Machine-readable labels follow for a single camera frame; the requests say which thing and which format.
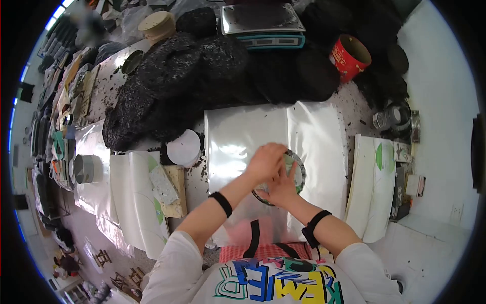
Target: black cloth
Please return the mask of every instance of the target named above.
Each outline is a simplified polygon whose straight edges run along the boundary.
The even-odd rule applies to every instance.
[[[74,260],[74,258],[70,255],[63,256],[59,260],[59,265],[68,272],[73,272],[73,271],[79,271],[79,265],[78,263]]]

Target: wooden stool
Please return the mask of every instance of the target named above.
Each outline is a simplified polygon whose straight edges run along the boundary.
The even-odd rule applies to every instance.
[[[101,250],[100,249],[100,253],[93,255],[93,258],[94,260],[96,261],[96,264],[103,268],[103,265],[106,263],[106,262],[110,262],[111,263],[111,260],[110,260],[110,257],[108,256],[108,253],[106,253],[106,250]]]
[[[142,284],[143,276],[145,275],[143,271],[137,267],[137,269],[130,268],[132,273],[128,276],[128,278],[140,288],[140,284]]]
[[[114,279],[110,277],[111,283],[113,283],[113,285],[119,290],[123,290],[123,287],[128,286],[128,283],[125,281],[125,278],[121,274],[119,274],[118,272],[115,272],[115,274],[116,277]]]

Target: cloth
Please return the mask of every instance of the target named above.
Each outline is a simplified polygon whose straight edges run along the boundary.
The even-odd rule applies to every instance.
[[[79,265],[76,260],[68,255],[68,256],[63,256],[59,260],[59,264],[61,265],[62,268],[64,268],[66,271],[74,272],[74,271],[79,271]]]
[[[309,254],[311,249],[306,243],[287,243],[286,245],[295,250],[300,258],[306,260],[311,258]],[[219,253],[219,262],[227,263],[231,260],[242,259],[243,254],[247,249],[248,247],[244,246],[221,247]],[[261,261],[269,256],[289,257],[289,255],[282,248],[275,244],[263,244],[258,246],[257,251],[255,252],[255,259]]]
[[[241,259],[202,272],[202,263],[193,239],[174,232],[140,303],[404,303],[397,282],[363,243],[345,248],[336,264],[285,257]]]
[[[59,278],[63,280],[65,280],[68,277],[68,272],[62,267],[56,266],[56,268],[54,268],[54,272],[57,272]]]

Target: white plastic sheet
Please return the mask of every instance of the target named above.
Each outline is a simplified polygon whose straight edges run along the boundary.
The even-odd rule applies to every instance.
[[[74,202],[81,209],[118,224],[110,190],[110,149],[104,145],[101,120],[76,131],[76,155],[96,155],[102,162],[103,178],[100,182],[76,184]]]
[[[132,245],[125,242],[123,232],[118,225],[113,224],[107,219],[97,216],[96,227],[103,233],[110,242],[123,254],[128,257],[135,256],[135,249]]]
[[[250,106],[205,112],[209,192],[239,176],[256,149],[283,143],[304,163],[300,195],[338,218],[346,208],[347,142],[342,115],[331,103]],[[284,209],[267,206],[249,194],[212,236],[218,246],[248,246],[250,222],[260,220],[260,243],[305,241],[304,227]]]

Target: black bag strap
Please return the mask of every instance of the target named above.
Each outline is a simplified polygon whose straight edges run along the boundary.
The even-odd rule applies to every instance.
[[[286,254],[289,255],[289,257],[291,258],[294,258],[294,259],[300,259],[300,256],[299,254],[297,253],[297,251],[295,251],[292,247],[290,247],[289,245],[287,244],[283,244],[283,243],[275,243],[275,245],[279,246],[280,248],[282,248],[283,251],[285,251]]]
[[[260,224],[258,220],[254,220],[250,223],[251,225],[251,242],[248,249],[243,253],[243,258],[252,259],[255,257],[257,252],[258,244],[260,243]]]

